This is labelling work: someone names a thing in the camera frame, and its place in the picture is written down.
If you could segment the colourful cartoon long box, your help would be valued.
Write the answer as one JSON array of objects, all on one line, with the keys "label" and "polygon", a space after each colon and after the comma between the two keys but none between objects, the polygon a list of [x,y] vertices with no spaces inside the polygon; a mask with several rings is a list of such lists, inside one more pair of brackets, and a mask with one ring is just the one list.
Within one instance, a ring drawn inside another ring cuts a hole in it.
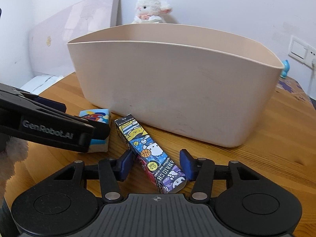
[{"label": "colourful cartoon long box", "polygon": [[142,169],[161,194],[175,194],[185,187],[184,172],[133,115],[116,119],[115,125],[118,135],[135,153]]}]

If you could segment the blue cartoon small box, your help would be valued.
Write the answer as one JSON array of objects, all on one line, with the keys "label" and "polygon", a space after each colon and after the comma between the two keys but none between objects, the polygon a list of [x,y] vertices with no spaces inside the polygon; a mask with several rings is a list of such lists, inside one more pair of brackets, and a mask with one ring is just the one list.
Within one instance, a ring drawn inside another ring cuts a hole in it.
[{"label": "blue cartoon small box", "polygon": [[89,109],[79,112],[79,117],[87,119],[95,128],[88,152],[107,152],[110,135],[110,111]]}]

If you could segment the pink purple headboard panel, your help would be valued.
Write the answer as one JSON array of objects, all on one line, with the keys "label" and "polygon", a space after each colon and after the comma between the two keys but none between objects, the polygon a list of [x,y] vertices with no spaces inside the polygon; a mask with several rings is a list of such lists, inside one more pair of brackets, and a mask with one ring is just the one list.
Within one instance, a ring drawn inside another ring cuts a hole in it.
[{"label": "pink purple headboard panel", "polygon": [[54,14],[29,32],[29,58],[35,75],[67,76],[74,66],[68,41],[116,26],[119,0],[83,0]]}]

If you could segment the beige plastic storage basket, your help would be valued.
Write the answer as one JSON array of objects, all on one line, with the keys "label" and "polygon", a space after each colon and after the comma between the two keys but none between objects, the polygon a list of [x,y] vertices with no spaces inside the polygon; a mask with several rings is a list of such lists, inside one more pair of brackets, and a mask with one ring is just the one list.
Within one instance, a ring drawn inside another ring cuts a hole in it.
[{"label": "beige plastic storage basket", "polygon": [[181,24],[111,27],[68,50],[95,106],[224,147],[245,142],[284,68],[255,40]]}]

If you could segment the blue bird figurine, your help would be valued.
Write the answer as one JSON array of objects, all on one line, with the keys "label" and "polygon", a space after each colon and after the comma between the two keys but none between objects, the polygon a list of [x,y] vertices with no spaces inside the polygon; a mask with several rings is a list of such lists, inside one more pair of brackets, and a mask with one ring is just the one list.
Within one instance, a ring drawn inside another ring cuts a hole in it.
[{"label": "blue bird figurine", "polygon": [[281,72],[281,77],[285,79],[288,75],[289,70],[290,70],[290,64],[289,64],[289,61],[287,59],[283,60],[282,63],[284,65],[284,69]]}]

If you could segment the white plush lamb toy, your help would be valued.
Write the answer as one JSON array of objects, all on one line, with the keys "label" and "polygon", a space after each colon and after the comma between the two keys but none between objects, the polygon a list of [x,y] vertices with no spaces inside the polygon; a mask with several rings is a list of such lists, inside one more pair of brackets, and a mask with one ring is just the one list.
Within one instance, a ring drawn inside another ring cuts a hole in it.
[{"label": "white plush lamb toy", "polygon": [[165,23],[164,15],[172,12],[169,3],[162,0],[137,0],[133,24]]}]

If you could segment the white wall switch socket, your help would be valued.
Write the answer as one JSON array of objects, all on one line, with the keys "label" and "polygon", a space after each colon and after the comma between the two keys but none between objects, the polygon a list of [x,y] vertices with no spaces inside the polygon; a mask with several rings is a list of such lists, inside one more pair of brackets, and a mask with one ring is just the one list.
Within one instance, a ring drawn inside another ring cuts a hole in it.
[{"label": "white wall switch socket", "polygon": [[293,35],[290,39],[288,55],[315,70],[315,48]]}]

